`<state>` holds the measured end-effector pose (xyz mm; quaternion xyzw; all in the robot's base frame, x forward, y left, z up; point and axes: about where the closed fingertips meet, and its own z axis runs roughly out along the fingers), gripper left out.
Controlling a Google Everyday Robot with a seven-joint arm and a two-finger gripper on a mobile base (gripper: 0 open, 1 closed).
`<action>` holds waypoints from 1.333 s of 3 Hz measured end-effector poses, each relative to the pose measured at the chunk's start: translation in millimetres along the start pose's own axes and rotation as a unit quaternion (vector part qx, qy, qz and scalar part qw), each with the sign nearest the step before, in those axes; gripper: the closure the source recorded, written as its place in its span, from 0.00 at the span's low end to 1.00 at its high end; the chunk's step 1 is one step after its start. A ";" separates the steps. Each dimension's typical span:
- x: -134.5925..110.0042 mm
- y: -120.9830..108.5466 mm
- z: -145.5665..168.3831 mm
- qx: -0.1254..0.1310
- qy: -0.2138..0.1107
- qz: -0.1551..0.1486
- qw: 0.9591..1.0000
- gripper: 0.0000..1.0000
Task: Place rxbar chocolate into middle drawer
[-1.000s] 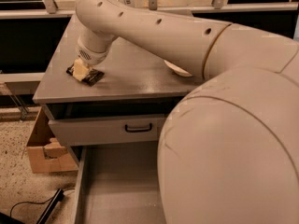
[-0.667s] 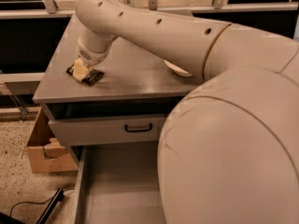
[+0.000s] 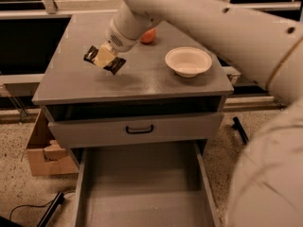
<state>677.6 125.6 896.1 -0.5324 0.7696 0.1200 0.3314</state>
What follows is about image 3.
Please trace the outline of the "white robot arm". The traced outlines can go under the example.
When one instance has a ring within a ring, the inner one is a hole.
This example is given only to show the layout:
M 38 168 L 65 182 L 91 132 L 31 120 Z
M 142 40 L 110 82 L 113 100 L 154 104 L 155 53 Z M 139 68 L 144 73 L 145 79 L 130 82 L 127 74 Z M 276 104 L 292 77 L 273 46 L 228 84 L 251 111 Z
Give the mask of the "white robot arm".
M 249 141 L 230 184 L 226 227 L 303 227 L 303 26 L 220 0 L 123 0 L 111 32 L 132 48 L 161 21 L 286 104 Z

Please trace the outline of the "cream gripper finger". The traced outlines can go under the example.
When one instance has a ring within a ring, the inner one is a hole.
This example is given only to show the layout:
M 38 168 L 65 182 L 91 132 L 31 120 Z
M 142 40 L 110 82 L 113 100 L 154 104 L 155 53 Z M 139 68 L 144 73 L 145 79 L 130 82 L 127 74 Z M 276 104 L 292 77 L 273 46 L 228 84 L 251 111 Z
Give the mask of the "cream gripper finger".
M 94 59 L 94 64 L 99 68 L 107 66 L 117 55 L 117 52 L 109 45 L 102 45 Z

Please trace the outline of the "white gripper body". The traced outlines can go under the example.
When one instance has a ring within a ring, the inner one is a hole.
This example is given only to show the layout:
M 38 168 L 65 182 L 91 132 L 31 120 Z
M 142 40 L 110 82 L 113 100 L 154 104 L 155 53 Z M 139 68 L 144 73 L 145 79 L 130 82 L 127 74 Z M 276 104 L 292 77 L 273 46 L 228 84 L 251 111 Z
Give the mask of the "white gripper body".
M 110 24 L 106 30 L 105 37 L 114 50 L 127 52 L 137 44 L 139 35 L 130 27 Z

